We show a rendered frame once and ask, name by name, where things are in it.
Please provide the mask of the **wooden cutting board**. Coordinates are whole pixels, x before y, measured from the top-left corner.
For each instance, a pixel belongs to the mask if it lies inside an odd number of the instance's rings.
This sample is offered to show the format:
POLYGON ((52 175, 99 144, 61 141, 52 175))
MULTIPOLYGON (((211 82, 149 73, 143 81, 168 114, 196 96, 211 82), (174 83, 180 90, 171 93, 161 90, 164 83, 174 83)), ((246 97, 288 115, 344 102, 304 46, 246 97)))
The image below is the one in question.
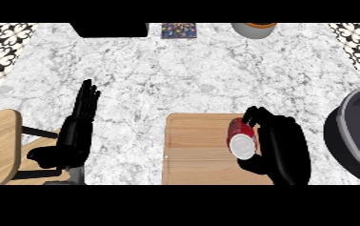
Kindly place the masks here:
POLYGON ((164 185, 272 185, 245 171, 226 145, 227 126, 241 113, 171 113, 165 119, 164 185))

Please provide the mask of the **red can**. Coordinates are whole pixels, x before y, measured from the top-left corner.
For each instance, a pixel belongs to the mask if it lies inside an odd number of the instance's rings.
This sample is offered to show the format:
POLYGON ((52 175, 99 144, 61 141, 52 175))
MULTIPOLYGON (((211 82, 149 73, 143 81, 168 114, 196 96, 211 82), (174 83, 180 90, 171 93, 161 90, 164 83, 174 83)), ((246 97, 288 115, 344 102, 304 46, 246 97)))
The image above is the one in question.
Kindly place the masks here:
POLYGON ((227 127, 227 148, 241 160, 248 160, 255 155, 255 131, 254 128, 236 117, 227 127))

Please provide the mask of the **grey round container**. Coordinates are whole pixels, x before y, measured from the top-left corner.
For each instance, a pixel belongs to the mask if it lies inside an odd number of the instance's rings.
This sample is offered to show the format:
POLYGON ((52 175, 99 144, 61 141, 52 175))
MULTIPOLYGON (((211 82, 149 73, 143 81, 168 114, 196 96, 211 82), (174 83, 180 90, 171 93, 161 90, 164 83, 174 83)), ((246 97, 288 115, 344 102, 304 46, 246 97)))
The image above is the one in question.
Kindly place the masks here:
POLYGON ((246 38, 266 38, 276 28, 276 23, 232 23, 235 31, 246 38))

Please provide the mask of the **black appliance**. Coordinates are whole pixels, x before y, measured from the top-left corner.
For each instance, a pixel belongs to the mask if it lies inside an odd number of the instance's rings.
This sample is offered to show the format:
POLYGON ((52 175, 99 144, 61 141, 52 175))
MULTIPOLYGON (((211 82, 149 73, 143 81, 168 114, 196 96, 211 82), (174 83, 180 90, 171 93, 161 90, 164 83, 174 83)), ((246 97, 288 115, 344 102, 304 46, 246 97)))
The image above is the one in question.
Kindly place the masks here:
POLYGON ((148 23, 72 23, 72 27, 83 38, 146 37, 148 23))

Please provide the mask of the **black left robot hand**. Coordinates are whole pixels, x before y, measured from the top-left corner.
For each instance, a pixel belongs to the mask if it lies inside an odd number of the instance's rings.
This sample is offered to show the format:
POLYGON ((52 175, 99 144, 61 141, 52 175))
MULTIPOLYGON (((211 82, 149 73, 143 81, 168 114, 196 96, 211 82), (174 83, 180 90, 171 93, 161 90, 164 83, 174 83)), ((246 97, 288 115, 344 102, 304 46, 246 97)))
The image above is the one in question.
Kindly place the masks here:
POLYGON ((75 97, 74 112, 65 119, 56 145, 38 147, 27 155, 43 169, 62 170, 84 165, 92 148, 93 121, 100 94, 92 80, 84 80, 75 97))

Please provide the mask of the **dark grey pot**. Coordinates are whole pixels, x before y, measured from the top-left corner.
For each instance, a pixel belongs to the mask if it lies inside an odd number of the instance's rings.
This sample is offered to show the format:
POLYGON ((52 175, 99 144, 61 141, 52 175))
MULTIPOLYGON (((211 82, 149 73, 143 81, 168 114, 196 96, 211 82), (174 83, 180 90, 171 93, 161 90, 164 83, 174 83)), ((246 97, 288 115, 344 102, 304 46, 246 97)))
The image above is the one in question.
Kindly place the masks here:
POLYGON ((345 97, 323 124, 328 150, 347 171, 360 179, 360 89, 345 97))

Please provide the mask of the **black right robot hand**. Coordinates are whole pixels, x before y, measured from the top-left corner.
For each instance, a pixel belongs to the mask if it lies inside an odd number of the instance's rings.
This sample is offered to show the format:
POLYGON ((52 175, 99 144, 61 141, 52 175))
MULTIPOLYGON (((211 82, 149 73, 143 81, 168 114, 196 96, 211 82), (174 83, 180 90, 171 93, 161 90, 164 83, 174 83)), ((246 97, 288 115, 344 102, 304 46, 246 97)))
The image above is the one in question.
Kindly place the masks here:
POLYGON ((274 115, 266 108, 246 109, 242 122, 257 129, 260 154, 238 160, 239 167, 267 175, 274 185, 307 185, 311 178, 311 159, 301 126, 291 116, 274 115))

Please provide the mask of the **dark patterned box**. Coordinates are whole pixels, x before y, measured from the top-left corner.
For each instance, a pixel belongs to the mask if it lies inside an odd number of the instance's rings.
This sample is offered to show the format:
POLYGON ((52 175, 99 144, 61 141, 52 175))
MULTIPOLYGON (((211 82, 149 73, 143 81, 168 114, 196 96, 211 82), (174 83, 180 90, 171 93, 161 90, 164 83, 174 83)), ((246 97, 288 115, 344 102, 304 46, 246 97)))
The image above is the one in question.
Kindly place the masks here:
POLYGON ((195 23, 162 23, 162 38, 196 38, 195 23))

